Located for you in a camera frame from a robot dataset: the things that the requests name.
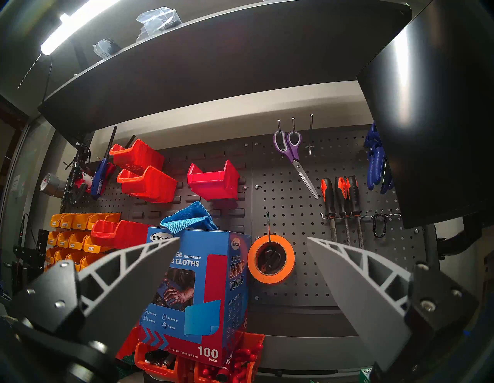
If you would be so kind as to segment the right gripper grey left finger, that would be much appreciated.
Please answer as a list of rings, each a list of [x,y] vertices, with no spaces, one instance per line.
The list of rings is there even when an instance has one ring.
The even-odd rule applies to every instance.
[[[107,254],[81,271],[72,260],[59,261],[13,297],[11,312],[58,338],[120,349],[179,247],[179,238],[145,243]]]

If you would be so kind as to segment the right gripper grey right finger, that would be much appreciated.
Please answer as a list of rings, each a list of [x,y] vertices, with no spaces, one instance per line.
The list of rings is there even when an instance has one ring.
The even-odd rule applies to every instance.
[[[337,306],[373,356],[372,373],[430,373],[451,354],[478,300],[440,269],[307,238]]]

